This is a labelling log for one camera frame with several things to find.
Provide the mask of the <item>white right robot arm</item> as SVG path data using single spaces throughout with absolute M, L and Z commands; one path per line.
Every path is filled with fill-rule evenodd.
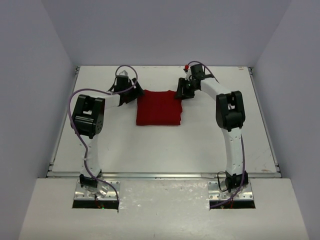
M 199 61 L 185 65 L 185 77 L 178 79 L 176 99 L 186 100 L 202 91 L 215 100 L 215 120 L 221 129 L 226 150 L 225 187 L 227 192 L 248 184 L 242 128 L 246 120 L 242 93 L 224 87 Z

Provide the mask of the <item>red t shirt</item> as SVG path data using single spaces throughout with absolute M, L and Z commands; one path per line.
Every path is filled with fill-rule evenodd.
M 176 92 L 149 91 L 137 99 L 137 126 L 179 126 L 183 112 L 182 100 Z

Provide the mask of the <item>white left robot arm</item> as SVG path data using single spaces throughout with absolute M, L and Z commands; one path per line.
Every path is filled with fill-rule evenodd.
M 71 128 L 84 145 L 79 181 L 82 188 L 96 189 L 102 182 L 98 138 L 104 125 L 105 110 L 128 104 L 144 95 L 137 78 L 117 75 L 105 96 L 79 94 L 73 112 L 68 112 Z

